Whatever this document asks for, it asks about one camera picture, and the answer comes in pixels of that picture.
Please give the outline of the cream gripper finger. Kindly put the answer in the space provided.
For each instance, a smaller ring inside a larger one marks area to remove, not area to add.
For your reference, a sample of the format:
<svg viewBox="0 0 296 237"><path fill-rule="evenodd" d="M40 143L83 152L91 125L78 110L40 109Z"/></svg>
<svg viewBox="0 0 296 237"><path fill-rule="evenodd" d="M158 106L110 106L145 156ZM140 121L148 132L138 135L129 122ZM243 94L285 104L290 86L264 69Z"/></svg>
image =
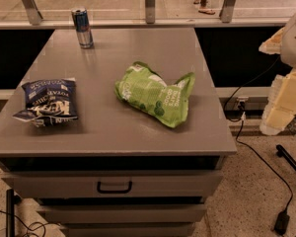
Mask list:
<svg viewBox="0 0 296 237"><path fill-rule="evenodd" d="M296 68L275 76L267 99L259 129L265 135L277 135L296 117Z"/></svg>
<svg viewBox="0 0 296 237"><path fill-rule="evenodd" d="M281 28L259 46L259 51L266 54L279 54L282 45L284 29Z"/></svg>

